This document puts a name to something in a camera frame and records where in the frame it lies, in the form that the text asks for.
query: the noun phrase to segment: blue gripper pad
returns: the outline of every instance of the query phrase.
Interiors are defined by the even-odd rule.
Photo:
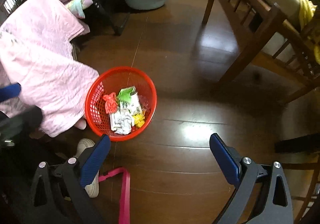
[[[86,148],[79,156],[81,167],[80,185],[85,187],[94,180],[103,161],[110,151],[111,141],[109,136],[103,135],[94,147]]]
[[[238,187],[240,185],[241,169],[231,156],[229,147],[225,145],[217,133],[211,135],[209,145],[227,182]]]
[[[17,97],[20,91],[21,91],[21,86],[18,83],[0,88],[0,102],[4,102],[11,98]]]

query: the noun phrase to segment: red plastic basket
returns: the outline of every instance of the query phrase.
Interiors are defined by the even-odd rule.
[[[110,128],[110,118],[105,111],[104,94],[119,93],[122,88],[135,86],[140,103],[147,108],[145,124],[141,128],[132,128],[128,135],[114,133]],[[127,66],[112,68],[92,84],[85,99],[85,116],[90,128],[98,136],[107,134],[111,141],[124,141],[139,135],[151,122],[156,111],[157,94],[152,80],[142,71]]]

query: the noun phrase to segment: pink strap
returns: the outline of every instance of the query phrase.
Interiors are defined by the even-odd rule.
[[[127,171],[127,169],[119,167],[109,171],[106,175],[99,176],[99,182],[115,176],[118,173],[123,173],[120,196],[119,224],[130,224],[130,173]]]

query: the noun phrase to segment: pink towel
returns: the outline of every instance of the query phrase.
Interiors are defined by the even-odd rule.
[[[42,109],[41,129],[55,137],[72,127],[99,76],[72,60],[69,41],[84,27],[58,0],[28,0],[0,30],[0,62],[21,85],[20,100]]]

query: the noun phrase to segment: basket rim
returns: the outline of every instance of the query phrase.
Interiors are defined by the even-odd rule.
[[[102,80],[109,74],[112,74],[114,72],[121,72],[121,71],[127,71],[127,72],[134,72],[140,76],[142,76],[146,82],[148,83],[148,85],[151,88],[151,93],[152,93],[152,103],[150,105],[150,114],[148,119],[146,120],[145,124],[143,124],[143,126],[139,129],[137,129],[135,132],[130,133],[128,135],[123,135],[123,137],[109,137],[111,141],[125,141],[128,139],[132,139],[135,136],[139,135],[143,130],[145,130],[145,128],[149,125],[149,123],[151,122],[155,112],[156,112],[156,105],[157,105],[157,93],[156,93],[156,87],[153,83],[153,81],[150,79],[150,77],[143,71],[137,69],[137,68],[133,68],[133,67],[129,67],[129,66],[118,66],[118,67],[114,67],[111,68],[109,70],[107,70],[106,72],[104,72],[103,74],[101,74],[96,80],[95,82],[91,85],[87,96],[85,98],[85,103],[84,103],[84,113],[85,113],[85,117],[86,120],[90,126],[90,128],[92,129],[92,131],[97,134],[98,136],[102,136],[105,135],[104,133],[102,133],[102,131],[100,131],[94,124],[94,122],[92,121],[91,116],[89,116],[89,110],[90,110],[90,100],[93,96],[93,92],[94,90],[97,88],[97,86],[102,82]]]

